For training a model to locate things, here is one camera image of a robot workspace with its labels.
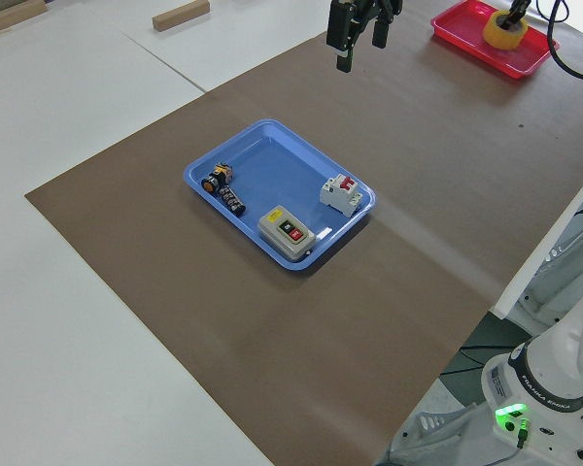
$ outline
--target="brown mat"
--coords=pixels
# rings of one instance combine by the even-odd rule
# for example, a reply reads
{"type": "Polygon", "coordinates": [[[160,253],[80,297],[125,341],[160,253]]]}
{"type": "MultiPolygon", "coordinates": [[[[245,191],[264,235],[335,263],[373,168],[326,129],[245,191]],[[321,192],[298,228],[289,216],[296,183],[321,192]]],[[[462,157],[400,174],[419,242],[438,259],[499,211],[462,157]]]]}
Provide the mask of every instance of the brown mat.
{"type": "Polygon", "coordinates": [[[517,83],[431,39],[449,4],[407,4],[351,75],[311,40],[26,196],[277,466],[378,457],[583,183],[583,83],[551,63],[517,83]],[[182,180],[264,117],[379,196],[309,273],[182,180]]]}

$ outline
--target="tape roll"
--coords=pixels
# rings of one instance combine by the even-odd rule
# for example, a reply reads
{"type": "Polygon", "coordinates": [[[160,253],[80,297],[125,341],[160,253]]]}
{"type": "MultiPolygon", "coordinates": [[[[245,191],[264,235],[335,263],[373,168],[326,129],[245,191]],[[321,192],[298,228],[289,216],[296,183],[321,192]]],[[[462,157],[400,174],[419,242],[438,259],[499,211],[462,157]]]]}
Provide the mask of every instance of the tape roll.
{"type": "Polygon", "coordinates": [[[503,22],[507,15],[509,15],[508,11],[498,10],[490,16],[490,19],[488,19],[488,22],[484,26],[482,36],[495,49],[516,49],[529,29],[529,25],[524,19],[518,21],[518,23],[514,24],[507,31],[502,29],[499,24],[503,22]]]}

